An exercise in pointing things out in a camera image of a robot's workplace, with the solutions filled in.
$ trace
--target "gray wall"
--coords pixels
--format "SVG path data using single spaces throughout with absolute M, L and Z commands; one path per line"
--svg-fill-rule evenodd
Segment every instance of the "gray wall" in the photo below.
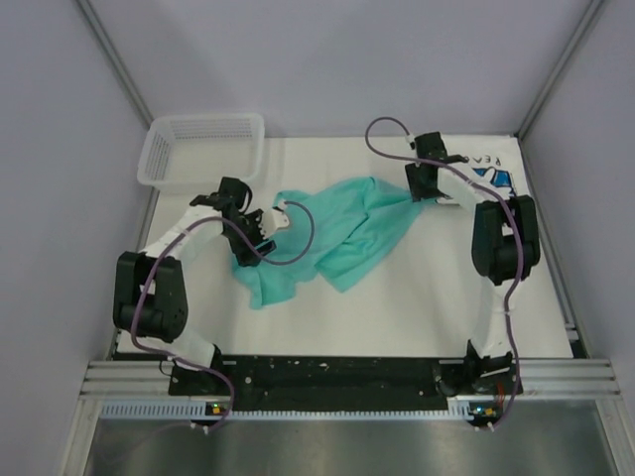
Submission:
M 0 2 L 0 474 L 53 474 L 145 191 L 144 129 L 69 0 Z
M 270 136 L 515 132 L 587 2 L 93 0 L 155 116 L 254 110 Z
M 635 418 L 635 2 L 608 2 L 526 142 L 592 349 Z

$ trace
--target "turquoise cloth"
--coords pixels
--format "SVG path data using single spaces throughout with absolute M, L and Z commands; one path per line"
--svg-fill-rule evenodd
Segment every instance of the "turquoise cloth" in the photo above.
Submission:
M 377 178 L 342 181 L 315 195 L 281 191 L 274 204 L 283 199 L 298 201 L 311 211 L 316 236 L 307 255 L 292 265 L 261 262 L 242 268 L 234 258 L 234 277 L 251 290 L 254 309 L 293 298 L 296 283 L 318 273 L 341 293 L 350 289 L 399 243 L 424 206 L 413 202 L 406 190 Z M 277 249 L 268 258 L 275 261 L 298 256 L 310 235 L 305 213 L 291 205 L 286 211 L 292 227 L 272 237 Z

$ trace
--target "purple cable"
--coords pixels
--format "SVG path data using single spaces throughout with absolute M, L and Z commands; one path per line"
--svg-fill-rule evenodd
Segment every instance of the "purple cable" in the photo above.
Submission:
M 301 203 L 298 203 L 296 201 L 286 201 L 287 204 L 289 205 L 293 205 L 296 206 L 298 208 L 300 208 L 309 218 L 309 222 L 311 224 L 311 234 L 309 235 L 309 241 L 307 242 L 307 246 L 305 246 L 305 249 L 302 250 L 302 252 L 296 256 L 295 258 L 292 258 L 291 260 L 287 260 L 287 261 L 274 261 L 274 260 L 270 260 L 269 258 L 267 258 L 266 256 L 264 256 L 262 253 L 260 253 L 256 247 L 254 245 L 251 244 L 251 242 L 249 241 L 249 238 L 247 238 L 247 236 L 240 230 L 240 228 L 238 228 L 238 226 L 236 226 L 236 224 L 234 224 L 232 221 L 223 218 L 222 216 L 210 216 L 207 218 L 202 218 L 201 220 L 195 221 L 192 225 L 190 225 L 188 228 L 186 228 L 186 231 L 184 233 L 181 233 L 179 236 L 177 236 L 177 238 L 175 238 L 172 243 L 170 243 L 165 250 L 163 250 L 161 252 L 161 254 L 157 257 L 157 259 L 155 260 L 154 265 L 152 266 L 152 268 L 150 269 L 150 273 L 148 273 L 148 278 L 146 279 L 146 282 L 143 286 L 143 289 L 141 290 L 141 295 L 139 296 L 139 300 L 137 301 L 137 306 L 135 307 L 135 312 L 132 318 L 132 324 L 130 325 L 130 337 L 132 340 L 132 343 L 135 345 L 135 347 L 137 347 L 138 349 L 144 350 L 146 352 L 151 352 L 151 353 L 157 353 L 157 354 L 161 354 L 161 355 L 165 355 L 167 357 L 171 357 L 173 358 L 173 360 L 175 362 L 178 363 L 182 363 L 184 365 L 187 365 L 191 368 L 197 369 L 201 372 L 207 372 L 210 375 L 213 375 L 214 377 L 222 380 L 225 385 L 227 385 L 227 388 L 229 389 L 229 406 L 227 408 L 227 410 L 222 414 L 222 416 L 220 417 L 219 420 L 216 421 L 215 424 L 213 424 L 212 426 L 209 427 L 209 432 L 212 432 L 216 429 L 218 429 L 220 426 L 222 426 L 227 418 L 229 417 L 229 414 L 231 413 L 231 409 L 233 408 L 234 405 L 234 400 L 235 400 L 235 389 L 234 386 L 231 384 L 231 382 L 229 381 L 229 379 L 227 377 L 225 377 L 223 374 L 221 374 L 220 372 L 214 370 L 214 369 L 210 369 L 207 367 L 203 367 L 202 365 L 198 365 L 198 364 L 194 364 L 193 362 L 189 362 L 186 359 L 183 359 L 181 357 L 178 357 L 177 355 L 173 354 L 172 352 L 168 351 L 168 350 L 163 350 L 163 349 L 156 349 L 154 347 L 149 347 L 147 345 L 142 344 L 141 342 L 139 342 L 138 338 L 137 338 L 137 328 L 139 327 L 139 319 L 141 318 L 141 310 L 143 309 L 143 304 L 146 301 L 146 298 L 148 297 L 148 291 L 150 290 L 150 285 L 152 283 L 152 281 L 155 278 L 155 275 L 157 274 L 157 269 L 159 268 L 159 264 L 163 261 L 164 258 L 166 258 L 170 252 L 179 244 L 181 243 L 181 241 L 186 237 L 187 233 L 190 233 L 191 231 L 193 231 L 195 228 L 197 228 L 200 225 L 203 225 L 205 223 L 210 223 L 212 221 L 221 221 L 224 224 L 232 227 L 234 229 L 234 231 L 238 234 L 238 236 L 240 237 L 241 240 L 243 240 L 245 242 L 245 244 L 247 245 L 247 247 L 258 257 L 260 258 L 262 261 L 264 261 L 265 263 L 269 263 L 271 265 L 276 265 L 276 266 L 285 266 L 285 265 L 291 265 L 293 263 L 296 263 L 297 261 L 299 261 L 300 259 L 302 259 L 307 252 L 309 252 L 311 246 L 313 245 L 314 242 L 314 238 L 316 236 L 316 221 L 314 220 L 313 215 L 311 214 L 311 212 L 309 211 L 308 208 L 306 208 L 304 205 L 302 205 Z M 161 433 L 167 429 L 171 429 L 173 427 L 177 427 L 177 426 L 184 426 L 186 424 L 189 423 L 183 423 L 183 422 L 178 422 L 178 423 L 171 423 L 171 424 L 167 424 L 165 426 L 162 426 L 161 428 L 151 432 L 149 435 L 141 438 L 139 441 L 135 442 L 132 446 L 132 448 L 128 451 L 126 451 L 123 455 L 118 456 L 117 458 L 104 458 L 103 455 L 102 458 L 105 459 L 107 462 L 109 462 L 109 464 L 114 464 L 117 463 L 119 461 L 121 461 L 122 459 L 124 459 L 128 454 L 130 454 L 132 451 L 134 451 L 135 449 L 137 449 L 139 446 L 141 446 L 142 444 L 144 444 L 146 441 L 148 441 L 150 438 L 154 437 L 156 434 Z
M 366 128 L 366 133 L 364 134 L 364 140 L 366 141 L 366 146 L 368 147 L 368 149 L 370 149 L 372 152 L 374 152 L 378 156 L 385 157 L 386 159 L 394 159 L 396 161 L 405 161 L 405 162 L 418 162 L 420 164 L 427 164 L 429 166 L 434 166 L 434 167 L 439 167 L 441 169 L 449 170 L 460 179 L 463 179 L 466 183 L 472 185 L 477 190 L 480 190 L 494 197 L 496 201 L 498 201 L 501 207 L 503 208 L 503 212 L 505 213 L 505 216 L 507 217 L 507 221 L 509 221 L 509 225 L 512 229 L 512 232 L 514 235 L 514 242 L 516 244 L 518 261 L 516 264 L 516 276 L 514 276 L 514 281 L 512 282 L 512 285 L 509 287 L 509 290 L 507 290 L 507 293 L 505 294 L 505 297 L 503 298 L 503 308 L 505 311 L 505 327 L 507 328 L 507 338 L 509 339 L 509 345 L 512 348 L 512 354 L 514 356 L 514 363 L 516 364 L 516 380 L 514 381 L 514 387 L 512 388 L 512 393 L 509 396 L 509 403 L 507 404 L 507 408 L 503 412 L 503 415 L 501 416 L 501 418 L 496 423 L 494 423 L 491 427 L 493 431 L 498 426 L 500 426 L 500 424 L 505 420 L 505 418 L 511 411 L 511 408 L 514 405 L 514 401 L 516 400 L 516 397 L 518 396 L 518 391 L 520 390 L 520 357 L 518 354 L 518 347 L 516 346 L 516 341 L 514 340 L 514 334 L 512 331 L 512 320 L 510 315 L 511 310 L 509 305 L 509 299 L 511 298 L 512 294 L 514 293 L 514 291 L 516 290 L 516 288 L 518 287 L 518 285 L 520 284 L 523 278 L 523 267 L 525 266 L 525 262 L 524 262 L 524 256 L 523 256 L 523 243 L 521 242 L 520 231 L 518 229 L 518 225 L 516 225 L 514 214 L 512 213 L 512 210 L 509 208 L 509 205 L 507 204 L 505 199 L 499 193 L 496 193 L 494 190 L 490 190 L 489 188 L 481 185 L 480 183 L 476 183 L 472 181 L 466 174 L 464 174 L 463 172 L 455 169 L 454 167 L 448 164 L 444 164 L 443 162 L 436 161 L 434 159 L 419 159 L 419 158 L 413 158 L 413 157 L 386 154 L 385 152 L 382 152 L 376 149 L 370 143 L 370 130 L 375 124 L 377 124 L 380 121 L 394 122 L 395 124 L 397 124 L 404 130 L 404 132 L 406 133 L 406 136 L 410 136 L 410 131 L 408 130 L 406 125 L 403 122 L 401 122 L 399 119 L 396 119 L 390 116 L 378 117 L 377 119 L 373 120 L 370 124 L 368 124 L 368 127 Z

